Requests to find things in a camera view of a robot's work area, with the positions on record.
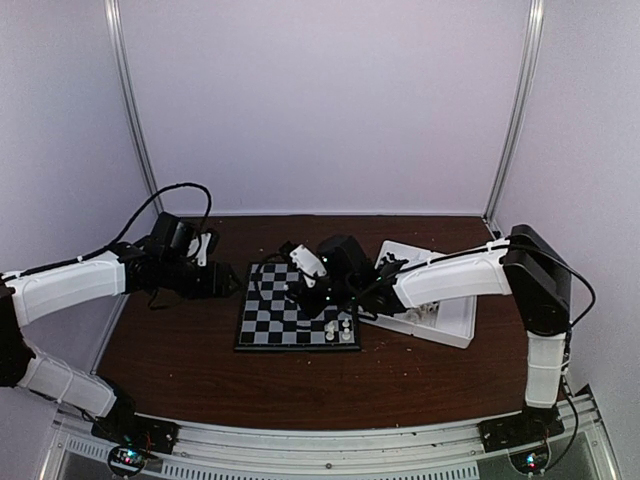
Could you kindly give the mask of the black white chessboard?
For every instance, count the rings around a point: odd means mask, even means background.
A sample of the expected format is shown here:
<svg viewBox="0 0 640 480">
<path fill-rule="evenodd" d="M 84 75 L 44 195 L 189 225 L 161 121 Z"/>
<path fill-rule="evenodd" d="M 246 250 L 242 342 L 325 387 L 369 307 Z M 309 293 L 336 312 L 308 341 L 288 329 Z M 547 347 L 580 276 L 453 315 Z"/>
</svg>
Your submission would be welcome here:
<svg viewBox="0 0 640 480">
<path fill-rule="evenodd" d="M 286 287 L 301 274 L 283 262 L 249 265 L 239 311 L 234 350 L 237 352 L 351 352 L 361 349 L 359 325 L 351 316 L 329 306 L 318 316 L 306 315 L 286 296 Z M 341 341 L 344 319 L 350 320 L 351 340 Z M 327 324 L 335 338 L 326 340 Z"/>
</svg>

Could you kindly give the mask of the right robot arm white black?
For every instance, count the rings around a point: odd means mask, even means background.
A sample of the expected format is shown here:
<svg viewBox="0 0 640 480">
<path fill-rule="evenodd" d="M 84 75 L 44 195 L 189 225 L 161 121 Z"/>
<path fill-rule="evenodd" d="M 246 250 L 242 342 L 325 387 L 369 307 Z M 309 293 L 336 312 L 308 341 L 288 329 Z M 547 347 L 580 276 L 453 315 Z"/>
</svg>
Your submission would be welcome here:
<svg viewBox="0 0 640 480">
<path fill-rule="evenodd" d="M 445 301 L 512 297 L 528 338 L 524 407 L 512 430 L 530 442 L 550 429 L 569 360 L 571 273 L 532 227 L 517 225 L 505 238 L 452 254 L 386 241 L 371 260 L 354 237 L 334 235 L 284 258 L 301 276 L 287 295 L 306 315 L 335 306 L 408 334 Z"/>
</svg>

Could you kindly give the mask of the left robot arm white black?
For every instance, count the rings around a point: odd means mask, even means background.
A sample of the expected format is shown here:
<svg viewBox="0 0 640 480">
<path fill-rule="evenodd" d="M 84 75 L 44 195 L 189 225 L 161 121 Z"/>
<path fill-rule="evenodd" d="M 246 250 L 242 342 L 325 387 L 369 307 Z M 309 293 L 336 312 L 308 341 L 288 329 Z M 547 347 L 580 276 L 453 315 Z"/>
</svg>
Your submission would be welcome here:
<svg viewBox="0 0 640 480">
<path fill-rule="evenodd" d="M 28 342 L 24 327 L 49 314 L 103 297 L 169 290 L 182 299 L 227 298 L 241 287 L 227 263 L 206 255 L 155 255 L 119 243 L 43 271 L 1 277 L 1 385 L 73 406 L 123 444 L 144 433 L 134 400 L 116 384 L 69 366 Z"/>
</svg>

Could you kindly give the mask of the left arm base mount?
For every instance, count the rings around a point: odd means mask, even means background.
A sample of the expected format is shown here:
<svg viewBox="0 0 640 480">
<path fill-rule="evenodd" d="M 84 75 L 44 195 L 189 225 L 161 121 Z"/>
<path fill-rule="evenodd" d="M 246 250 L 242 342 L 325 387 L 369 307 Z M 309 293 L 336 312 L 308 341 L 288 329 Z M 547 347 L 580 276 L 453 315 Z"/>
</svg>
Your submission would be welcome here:
<svg viewBox="0 0 640 480">
<path fill-rule="evenodd" d="M 135 447 L 150 453 L 172 454 L 179 426 L 171 421 L 145 417 L 136 412 L 133 398 L 115 388 L 115 403 L 105 417 L 84 415 L 94 437 Z"/>
</svg>

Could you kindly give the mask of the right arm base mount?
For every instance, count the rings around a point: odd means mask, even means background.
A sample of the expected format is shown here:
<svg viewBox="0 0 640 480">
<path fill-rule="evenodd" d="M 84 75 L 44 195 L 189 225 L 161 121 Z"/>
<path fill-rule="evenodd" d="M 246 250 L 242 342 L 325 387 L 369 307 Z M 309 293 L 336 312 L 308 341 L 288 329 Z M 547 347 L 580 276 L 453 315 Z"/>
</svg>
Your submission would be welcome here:
<svg viewBox="0 0 640 480">
<path fill-rule="evenodd" d="M 565 427 L 556 405 L 549 409 L 524 406 L 519 413 L 478 424 L 486 453 L 542 442 L 561 435 Z"/>
</svg>

